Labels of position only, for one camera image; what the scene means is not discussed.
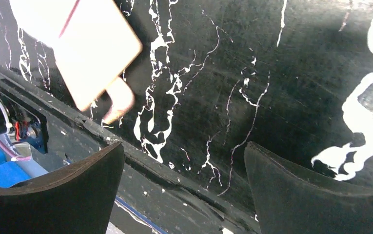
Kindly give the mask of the brown leather card holder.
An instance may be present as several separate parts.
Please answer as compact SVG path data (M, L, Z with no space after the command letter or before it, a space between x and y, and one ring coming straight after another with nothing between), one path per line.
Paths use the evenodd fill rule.
M114 1L12 0L10 6L17 25L52 48L79 110L87 110L103 93L112 102L105 124L130 110L134 94L120 75L142 44Z

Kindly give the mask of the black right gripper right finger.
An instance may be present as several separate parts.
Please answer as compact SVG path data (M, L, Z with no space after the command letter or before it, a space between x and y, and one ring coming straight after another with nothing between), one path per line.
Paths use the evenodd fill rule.
M244 152L264 234L373 234L373 190L333 180L249 142Z

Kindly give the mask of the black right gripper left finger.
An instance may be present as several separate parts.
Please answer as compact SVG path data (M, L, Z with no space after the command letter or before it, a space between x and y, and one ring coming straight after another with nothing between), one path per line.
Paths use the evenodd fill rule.
M103 234L125 164L121 143L0 188L0 234Z

